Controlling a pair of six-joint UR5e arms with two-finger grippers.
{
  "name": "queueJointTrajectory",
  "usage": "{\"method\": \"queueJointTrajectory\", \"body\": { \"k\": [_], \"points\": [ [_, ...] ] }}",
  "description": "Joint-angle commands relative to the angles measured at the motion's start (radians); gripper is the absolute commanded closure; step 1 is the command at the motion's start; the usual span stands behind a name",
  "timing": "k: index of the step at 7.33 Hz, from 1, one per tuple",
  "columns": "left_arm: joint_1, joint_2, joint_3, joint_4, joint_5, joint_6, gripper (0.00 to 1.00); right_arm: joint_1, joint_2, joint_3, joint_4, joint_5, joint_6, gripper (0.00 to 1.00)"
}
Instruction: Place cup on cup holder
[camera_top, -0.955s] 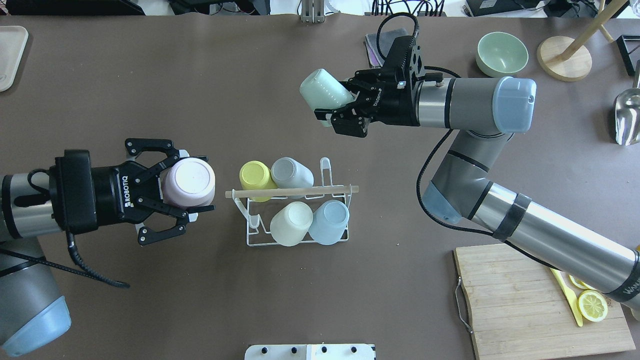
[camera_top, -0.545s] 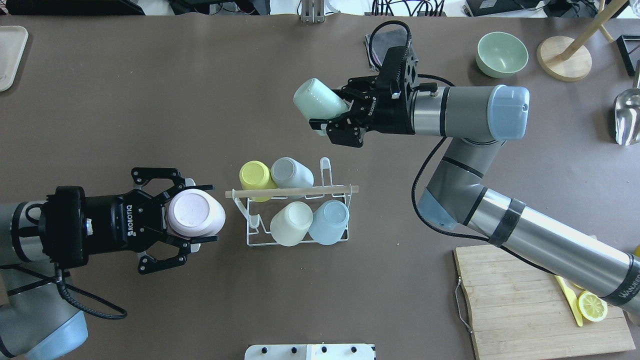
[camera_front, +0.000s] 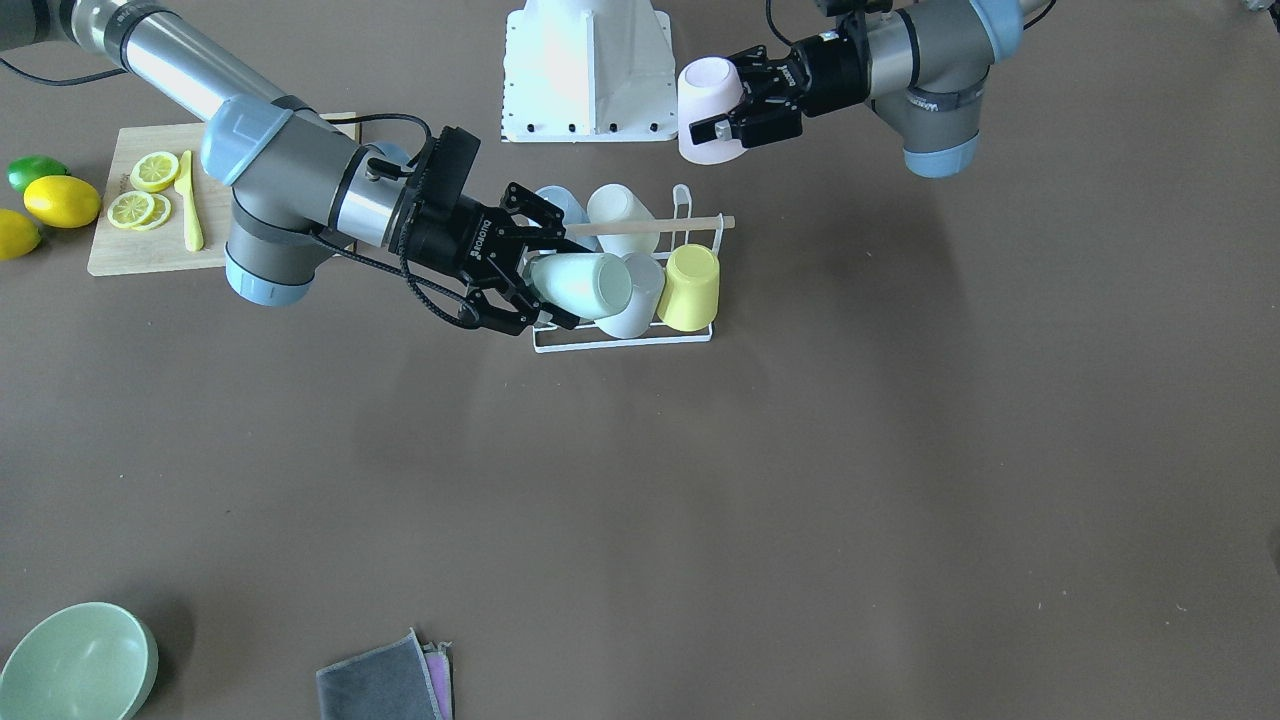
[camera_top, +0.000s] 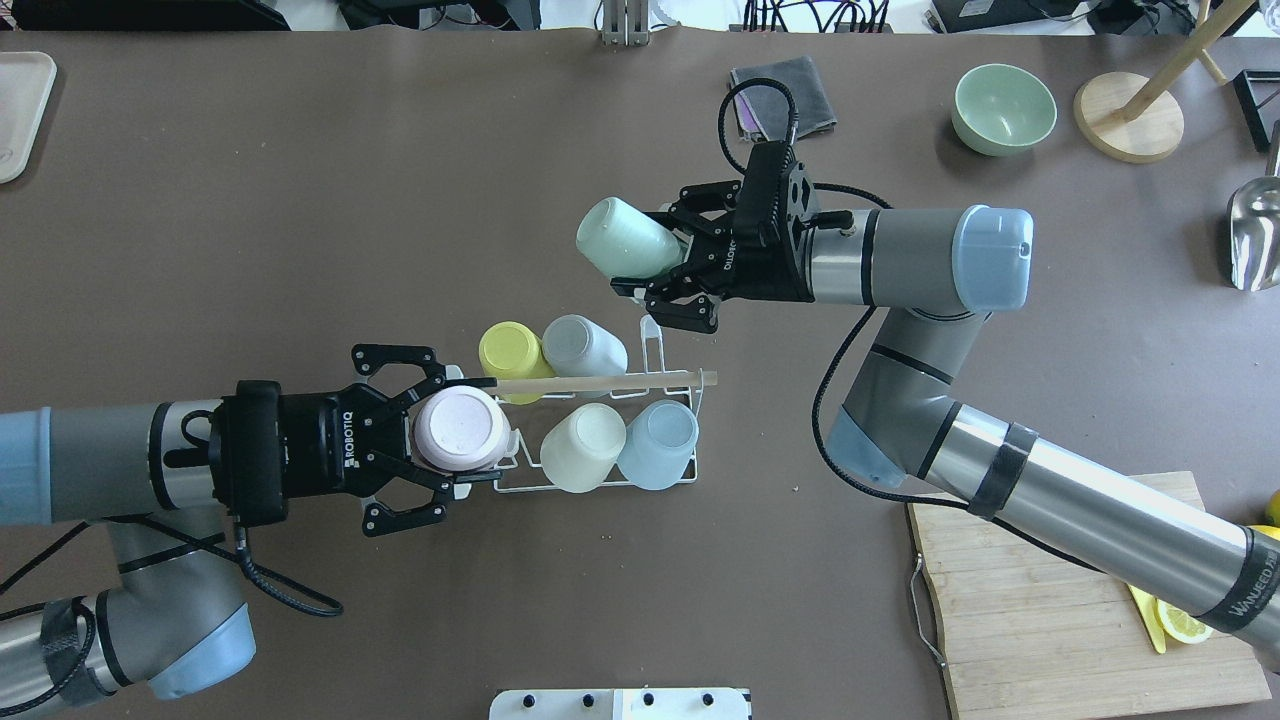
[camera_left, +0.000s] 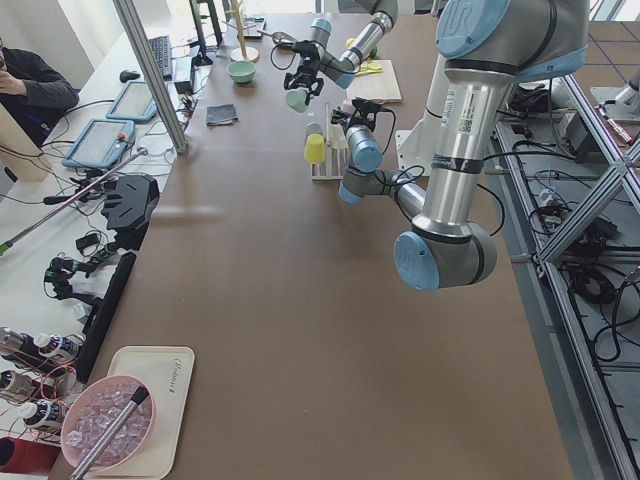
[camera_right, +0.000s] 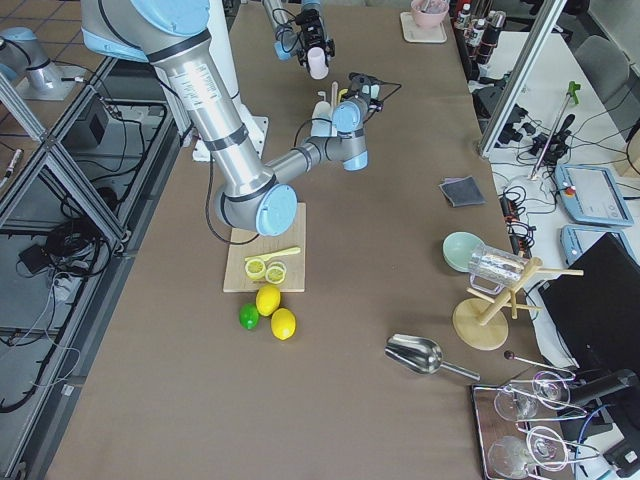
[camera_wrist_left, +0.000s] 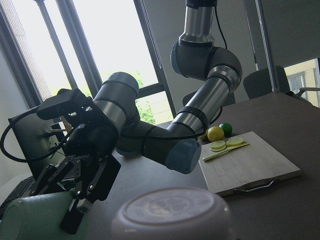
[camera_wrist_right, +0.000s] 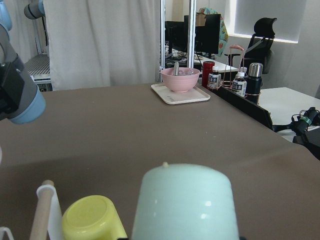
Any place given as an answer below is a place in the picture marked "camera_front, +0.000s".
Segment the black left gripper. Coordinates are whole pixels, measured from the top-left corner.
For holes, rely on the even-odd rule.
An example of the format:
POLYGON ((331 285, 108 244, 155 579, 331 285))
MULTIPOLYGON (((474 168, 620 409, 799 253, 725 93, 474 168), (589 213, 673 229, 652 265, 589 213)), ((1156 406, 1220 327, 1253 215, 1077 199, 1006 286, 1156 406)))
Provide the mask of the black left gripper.
POLYGON ((728 55, 746 101, 765 101, 764 111, 735 110, 689 126, 694 145, 737 140, 755 149, 795 138, 804 117, 859 105, 870 94, 870 51, 850 35, 815 35, 769 58, 764 46, 728 55))

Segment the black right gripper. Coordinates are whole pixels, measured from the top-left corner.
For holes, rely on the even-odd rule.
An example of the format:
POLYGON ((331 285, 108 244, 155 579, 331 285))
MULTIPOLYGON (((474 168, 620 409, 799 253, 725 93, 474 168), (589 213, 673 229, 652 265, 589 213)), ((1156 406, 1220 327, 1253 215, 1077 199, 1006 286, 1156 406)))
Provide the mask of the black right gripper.
POLYGON ((524 281, 527 251, 590 252, 570 238, 564 211, 531 190, 509 183, 500 209, 462 197, 448 220, 434 222, 411 202, 390 229, 390 251, 461 281, 460 327, 520 336, 534 325, 573 329, 582 316, 547 299, 524 281), (530 225, 520 225, 524 217, 530 225))

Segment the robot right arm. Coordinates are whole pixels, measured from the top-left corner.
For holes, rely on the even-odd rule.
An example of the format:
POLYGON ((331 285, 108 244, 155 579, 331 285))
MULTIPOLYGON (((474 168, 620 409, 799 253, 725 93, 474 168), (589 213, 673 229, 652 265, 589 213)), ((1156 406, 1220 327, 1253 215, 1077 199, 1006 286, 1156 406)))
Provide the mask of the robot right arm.
POLYGON ((480 142, 461 128, 429 135, 397 161, 358 143, 312 108, 155 1, 5 1, 3 47, 68 41, 145 79, 205 122, 200 165, 232 191, 225 269, 232 288, 265 306, 302 299, 316 269, 353 242, 398 258, 394 275, 420 292, 413 266, 453 278, 463 329, 521 334, 539 323, 576 327, 581 315, 526 282, 535 250, 582 259, 562 211, 520 184, 497 206, 467 197, 480 142))

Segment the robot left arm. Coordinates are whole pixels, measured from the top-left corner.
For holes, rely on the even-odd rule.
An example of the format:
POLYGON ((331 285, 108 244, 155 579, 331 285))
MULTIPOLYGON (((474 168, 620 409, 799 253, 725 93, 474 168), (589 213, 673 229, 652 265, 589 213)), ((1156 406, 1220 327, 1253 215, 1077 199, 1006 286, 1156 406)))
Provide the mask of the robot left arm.
POLYGON ((924 178, 964 170, 979 143, 989 70, 1011 58, 1041 1, 820 1, 831 29, 724 56, 716 73, 730 100, 678 123, 682 154, 795 138, 805 118, 864 105, 902 141, 924 178))

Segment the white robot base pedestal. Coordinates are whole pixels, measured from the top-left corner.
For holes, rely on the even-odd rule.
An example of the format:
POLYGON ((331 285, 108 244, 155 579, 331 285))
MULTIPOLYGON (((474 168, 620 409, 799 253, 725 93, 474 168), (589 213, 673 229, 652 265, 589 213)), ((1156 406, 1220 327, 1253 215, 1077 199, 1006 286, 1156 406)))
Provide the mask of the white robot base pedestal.
POLYGON ((676 138, 671 18, 649 1, 527 1, 506 18, 509 143, 676 138))

